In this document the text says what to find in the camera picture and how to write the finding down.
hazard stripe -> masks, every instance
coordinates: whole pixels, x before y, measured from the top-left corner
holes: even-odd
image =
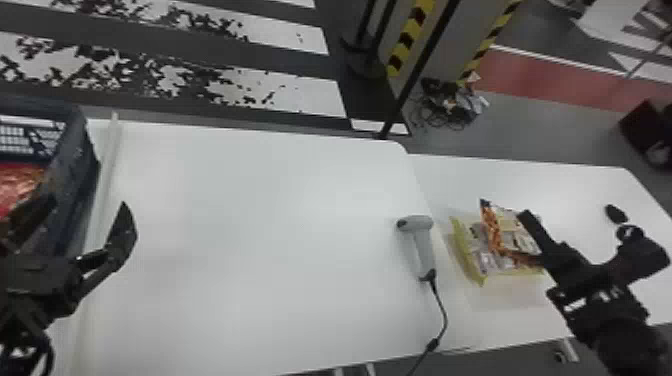
[[[497,36],[501,34],[502,30],[504,30],[504,26],[511,20],[511,17],[513,17],[513,13],[516,11],[516,9],[518,9],[518,7],[522,2],[523,0],[511,1],[504,10],[504,12],[502,13],[502,15],[497,18],[495,23],[492,25],[492,28],[490,29],[488,35],[478,46],[478,49],[476,50],[474,57],[471,59],[469,63],[467,63],[467,66],[464,67],[464,70],[462,70],[460,78],[457,80],[458,85],[464,86],[469,76],[471,76],[471,74],[476,70],[476,68],[478,68],[478,65],[481,63],[483,56],[485,56],[485,54],[488,52],[490,46],[492,46],[492,44],[495,43]]]
[[[412,36],[406,33],[401,33],[401,36],[399,37],[399,43],[403,44],[404,46],[406,46],[406,48],[410,50],[411,47],[413,46],[413,42],[415,42],[415,40],[413,39]]]
[[[387,63],[387,74],[389,76],[398,76],[408,57],[411,55],[413,43],[420,37],[422,26],[427,20],[427,16],[434,9],[436,0],[416,0],[408,21],[404,25],[399,40],[392,50],[392,55]]]
[[[418,39],[422,32],[422,25],[418,24],[415,20],[409,20],[406,22],[406,26],[404,26],[402,32],[410,35],[413,39]]]

white table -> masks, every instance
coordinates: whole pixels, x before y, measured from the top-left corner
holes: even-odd
[[[459,270],[448,218],[477,217],[481,197],[540,214],[593,262],[617,245],[607,203],[672,249],[670,218],[618,168],[160,124],[129,124],[121,142],[101,231],[124,199],[140,240],[70,320],[79,340],[64,375],[272,375],[417,354],[439,316],[394,222],[430,211],[451,322],[442,351],[568,336],[550,278],[480,288]],[[633,288],[654,324],[672,321],[671,282],[668,269]]]
[[[82,305],[69,374],[275,375],[418,354],[440,328],[395,229],[429,214],[395,143],[127,124],[107,195],[101,231],[125,200],[139,240]],[[440,265],[441,349],[464,348]]]
[[[621,168],[514,162],[476,158],[411,156],[416,176],[446,236],[449,217],[478,218],[478,199],[542,217],[556,240],[565,240],[591,262],[610,259],[618,244],[606,204],[622,208],[632,223],[672,250],[672,220],[634,176]],[[483,288],[463,280],[477,343],[470,351],[502,348],[569,336],[564,320],[545,297],[550,277],[511,277]],[[672,321],[672,268],[633,285],[653,324]]]

barcode scanner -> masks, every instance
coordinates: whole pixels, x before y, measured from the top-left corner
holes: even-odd
[[[434,250],[429,230],[434,226],[434,221],[426,215],[410,215],[397,221],[397,228],[402,232],[413,234],[415,247],[420,256],[420,280],[429,282],[436,278],[436,264]]]

concrete floor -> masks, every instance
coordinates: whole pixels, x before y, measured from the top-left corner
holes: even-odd
[[[411,153],[458,155],[494,159],[514,159],[558,163],[621,166],[630,170],[659,203],[672,213],[670,174],[649,167],[625,142],[617,128],[620,113],[530,100],[502,94],[483,93],[491,107],[463,131],[413,129],[414,137],[392,137]],[[84,107],[90,117],[107,117],[110,109]],[[353,133],[283,124],[252,123],[174,114],[121,110],[126,120],[166,122],[208,127],[245,128],[278,132],[311,133],[342,137],[370,137]],[[672,325],[661,328],[672,340]],[[606,375],[595,357],[580,345],[578,364],[557,364],[552,343],[507,348],[476,354],[445,356],[435,354],[418,370],[430,375]],[[378,375],[404,375],[413,359],[376,363]],[[348,369],[346,375],[361,371]],[[310,375],[328,374],[316,372]]]

table leg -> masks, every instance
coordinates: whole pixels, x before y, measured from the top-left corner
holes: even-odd
[[[376,369],[373,367],[373,363],[366,363],[364,366],[366,366],[366,372],[369,376],[376,376]]]
[[[556,341],[558,346],[553,353],[555,360],[559,363],[578,363],[579,355],[574,350],[574,346],[569,342],[569,338],[563,338]]]

